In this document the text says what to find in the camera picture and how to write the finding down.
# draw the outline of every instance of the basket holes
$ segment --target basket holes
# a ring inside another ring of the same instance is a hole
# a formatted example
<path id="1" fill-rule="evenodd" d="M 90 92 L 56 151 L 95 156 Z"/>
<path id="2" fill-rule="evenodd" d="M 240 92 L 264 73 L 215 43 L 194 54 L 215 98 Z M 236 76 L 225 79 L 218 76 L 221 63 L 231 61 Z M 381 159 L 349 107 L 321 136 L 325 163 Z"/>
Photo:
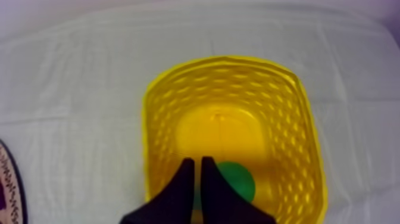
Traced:
<path id="1" fill-rule="evenodd" d="M 255 93 L 251 92 L 251 91 L 246 91 L 246 94 L 249 96 L 255 96 Z"/>
<path id="2" fill-rule="evenodd" d="M 295 203 L 297 203 L 299 201 L 299 195 L 295 194 L 295 196 L 293 197 L 293 199 L 295 200 Z"/>
<path id="3" fill-rule="evenodd" d="M 194 79 L 196 82 L 201 82 L 207 79 L 207 76 L 201 76 L 201 77 L 197 77 L 196 79 Z"/>
<path id="4" fill-rule="evenodd" d="M 158 112 L 159 112 L 159 113 L 162 113 L 164 110 L 165 110 L 165 105 L 163 105 L 163 106 L 158 110 Z"/>
<path id="5" fill-rule="evenodd" d="M 279 89 L 279 87 L 277 85 L 273 84 L 273 83 L 269 83 L 269 85 L 271 86 L 271 88 Z"/>
<path id="6" fill-rule="evenodd" d="M 186 79 L 187 79 L 187 77 L 182 77 L 180 79 L 175 80 L 174 83 L 181 83 L 181 82 L 185 81 Z"/>
<path id="7" fill-rule="evenodd" d="M 292 90 L 290 89 L 290 87 L 285 86 L 285 89 L 286 89 L 286 92 L 288 92 L 288 93 L 290 93 L 290 94 L 293 94 L 293 92 L 292 92 Z"/>
<path id="8" fill-rule="evenodd" d="M 158 103 L 158 101 L 160 100 L 160 98 L 159 97 L 155 97 L 154 99 L 153 99 L 153 104 L 156 104 L 156 103 Z"/>
<path id="9" fill-rule="evenodd" d="M 250 102 L 247 100 L 242 99 L 241 101 L 244 102 L 245 104 L 250 104 Z"/>
<path id="10" fill-rule="evenodd" d="M 286 219 L 285 224 L 291 224 L 292 223 L 292 219 L 293 219 L 293 217 L 289 216 L 288 219 Z"/>
<path id="11" fill-rule="evenodd" d="M 195 90 L 196 91 L 203 91 L 206 88 L 207 88 L 207 86 L 201 86 L 201 87 L 197 87 Z"/>
<path id="12" fill-rule="evenodd" d="M 238 79 L 246 79 L 247 76 L 245 76 L 244 74 L 234 74 L 233 77 L 238 78 Z"/>
<path id="13" fill-rule="evenodd" d="M 203 94 L 203 95 L 198 95 L 197 96 L 197 99 L 204 99 L 204 98 L 206 98 L 207 97 L 207 95 L 205 95 L 205 94 Z"/>
<path id="14" fill-rule="evenodd" d="M 289 115 L 286 116 L 286 122 L 287 122 L 288 124 L 290 124 L 290 122 L 291 122 L 290 116 L 289 116 Z"/>
<path id="15" fill-rule="evenodd" d="M 228 71 L 230 71 L 230 69 L 219 68 L 219 69 L 215 69 L 214 71 L 216 71 L 216 72 L 220 72 L 220 73 L 225 73 L 225 72 L 228 72 Z"/>
<path id="16" fill-rule="evenodd" d="M 256 72 L 257 75 L 261 76 L 261 77 L 270 77 L 268 74 L 264 74 L 261 72 Z"/>
<path id="17" fill-rule="evenodd" d="M 282 208 L 283 208 L 283 204 L 279 203 L 277 213 L 280 213 L 282 211 Z"/>
<path id="18" fill-rule="evenodd" d="M 305 131 L 304 131 L 304 130 L 301 131 L 301 137 L 302 137 L 303 139 L 305 139 Z"/>
<path id="19" fill-rule="evenodd" d="M 262 87 L 262 84 L 258 83 L 258 82 L 251 82 L 250 83 L 252 86 L 254 87 Z"/>
<path id="20" fill-rule="evenodd" d="M 291 214 L 292 209 L 293 209 L 293 206 L 292 206 L 292 205 L 289 205 L 289 206 L 287 207 L 286 212 L 287 212 L 288 214 Z"/>
<path id="21" fill-rule="evenodd" d="M 238 97 L 239 94 L 228 94 L 229 97 Z"/>
<path id="22" fill-rule="evenodd" d="M 180 107 L 176 108 L 175 110 L 172 111 L 173 114 L 176 114 L 180 111 Z"/>
<path id="23" fill-rule="evenodd" d="M 270 94 L 267 94 L 267 93 L 265 93 L 265 92 L 261 92 L 261 95 L 262 95 L 263 97 L 265 97 L 265 98 L 271 99 L 271 95 L 270 95 Z"/>
<path id="24" fill-rule="evenodd" d="M 282 192 L 283 192 L 281 185 L 278 185 L 278 192 L 279 192 L 279 194 L 282 194 Z"/>
<path id="25" fill-rule="evenodd" d="M 176 104 L 177 101 L 178 101 L 177 99 L 172 100 L 171 102 L 168 103 L 168 106 L 172 107 L 174 104 Z"/>
<path id="26" fill-rule="evenodd" d="M 310 155 L 306 155 L 305 156 L 305 161 L 307 162 L 307 163 L 311 163 L 311 157 L 310 157 Z"/>
<path id="27" fill-rule="evenodd" d="M 306 168 L 303 168 L 302 171 L 301 171 L 301 174 L 303 175 L 303 177 L 306 178 L 306 177 L 308 176 L 307 169 L 306 169 Z"/>
<path id="28" fill-rule="evenodd" d="M 297 209 L 297 215 L 301 215 L 301 213 L 303 212 L 303 208 L 304 208 L 304 206 L 302 204 L 300 204 L 299 208 Z"/>
<path id="29" fill-rule="evenodd" d="M 263 118 L 265 118 L 265 119 L 267 118 L 267 116 L 265 115 L 264 112 L 260 111 L 260 114 L 262 115 Z"/>
<path id="30" fill-rule="evenodd" d="M 313 180 L 310 181 L 310 187 L 312 190 L 315 190 L 315 185 Z"/>
<path id="31" fill-rule="evenodd" d="M 183 89 L 179 89 L 178 91 L 176 91 L 178 94 L 181 94 L 181 93 L 183 93 L 183 92 L 186 92 L 186 91 L 188 91 L 189 90 L 189 87 L 187 86 L 187 87 L 185 87 L 185 88 L 183 88 Z"/>
<path id="32" fill-rule="evenodd" d="M 303 186 L 303 183 L 302 183 L 302 182 L 299 182 L 299 190 L 300 190 L 300 191 L 303 191 L 303 190 L 304 190 L 304 186 Z"/>
<path id="33" fill-rule="evenodd" d="M 180 101 L 181 102 L 185 102 L 185 101 L 188 101 L 190 99 L 190 97 L 184 97 L 184 98 L 182 98 Z"/>
<path id="34" fill-rule="evenodd" d="M 243 88 L 242 85 L 238 85 L 238 84 L 232 84 L 231 86 L 232 86 L 233 88 L 236 88 L 236 89 L 241 89 L 241 88 Z"/>
<path id="35" fill-rule="evenodd" d="M 299 167 L 299 166 L 300 166 L 300 160 L 299 160 L 299 158 L 296 158 L 296 159 L 295 159 L 295 165 L 296 165 L 296 167 Z"/>
<path id="36" fill-rule="evenodd" d="M 306 203 L 310 203 L 310 193 L 306 193 L 304 198 Z"/>
<path id="37" fill-rule="evenodd" d="M 169 91 L 167 91 L 166 93 L 164 93 L 164 94 L 162 95 L 162 97 L 165 99 L 165 98 L 169 97 L 170 95 L 172 95 L 172 90 L 169 90 Z"/>
<path id="38" fill-rule="evenodd" d="M 278 98 L 279 102 L 283 102 L 283 98 L 280 95 L 277 95 L 276 98 Z"/>
<path id="39" fill-rule="evenodd" d="M 225 79 L 214 79 L 215 83 L 226 83 Z"/>
<path id="40" fill-rule="evenodd" d="M 288 106 L 290 109 L 292 109 L 293 105 L 292 105 L 292 102 L 291 102 L 290 100 L 287 101 L 287 106 Z"/>

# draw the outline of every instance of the basket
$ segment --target basket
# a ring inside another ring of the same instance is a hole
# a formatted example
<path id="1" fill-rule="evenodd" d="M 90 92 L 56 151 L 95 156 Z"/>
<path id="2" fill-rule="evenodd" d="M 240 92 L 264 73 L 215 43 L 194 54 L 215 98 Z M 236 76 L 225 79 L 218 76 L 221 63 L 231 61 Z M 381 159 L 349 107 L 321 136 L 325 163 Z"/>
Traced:
<path id="1" fill-rule="evenodd" d="M 161 74 L 143 103 L 147 200 L 183 158 L 195 159 L 199 172 L 209 155 L 245 167 L 255 183 L 251 203 L 278 223 L 322 223 L 327 187 L 317 132 L 290 70 L 252 57 L 193 60 Z"/>

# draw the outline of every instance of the white cloth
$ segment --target white cloth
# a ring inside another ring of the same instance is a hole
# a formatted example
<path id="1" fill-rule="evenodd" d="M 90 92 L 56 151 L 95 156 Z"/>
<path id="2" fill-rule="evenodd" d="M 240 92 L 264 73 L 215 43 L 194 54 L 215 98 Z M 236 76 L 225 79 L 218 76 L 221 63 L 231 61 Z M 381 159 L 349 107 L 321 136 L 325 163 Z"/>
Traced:
<path id="1" fill-rule="evenodd" d="M 0 43 L 0 138 L 30 223 L 117 223 L 140 206 L 147 84 L 221 54 L 267 58 L 301 78 L 329 187 L 326 223 L 398 223 L 400 51 L 384 27 L 311 6 L 171 2 Z"/>

